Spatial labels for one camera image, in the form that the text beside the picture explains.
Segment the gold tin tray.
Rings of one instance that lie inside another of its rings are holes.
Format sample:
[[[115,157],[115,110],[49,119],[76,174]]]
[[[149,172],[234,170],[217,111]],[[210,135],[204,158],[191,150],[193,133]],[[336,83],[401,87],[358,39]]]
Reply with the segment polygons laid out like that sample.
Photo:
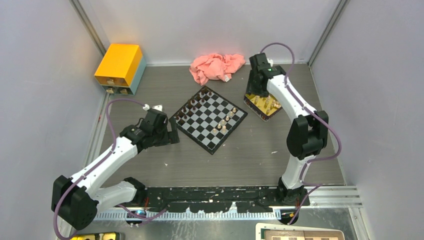
[[[283,109],[279,101],[271,94],[268,97],[261,97],[255,94],[246,93],[243,101],[264,122],[269,121]]]

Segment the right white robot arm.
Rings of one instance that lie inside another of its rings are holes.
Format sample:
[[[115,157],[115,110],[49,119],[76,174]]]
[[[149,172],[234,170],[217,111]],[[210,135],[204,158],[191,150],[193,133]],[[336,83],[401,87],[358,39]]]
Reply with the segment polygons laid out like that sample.
[[[286,137],[290,158],[275,191],[276,199],[288,206],[306,194],[303,180],[307,162],[327,146],[329,116],[308,104],[290,82],[288,72],[273,65],[265,53],[251,56],[249,62],[244,103],[265,122],[280,110],[291,121]]]

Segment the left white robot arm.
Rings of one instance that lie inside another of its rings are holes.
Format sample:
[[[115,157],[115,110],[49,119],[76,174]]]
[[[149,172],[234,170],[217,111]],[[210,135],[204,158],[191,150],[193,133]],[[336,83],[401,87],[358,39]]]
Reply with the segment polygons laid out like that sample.
[[[156,107],[147,110],[137,124],[125,127],[96,160],[70,177],[53,183],[52,210],[76,230],[86,228],[100,212],[119,204],[141,206],[146,186],[133,177],[103,188],[123,164],[143,150],[179,143],[177,122]]]

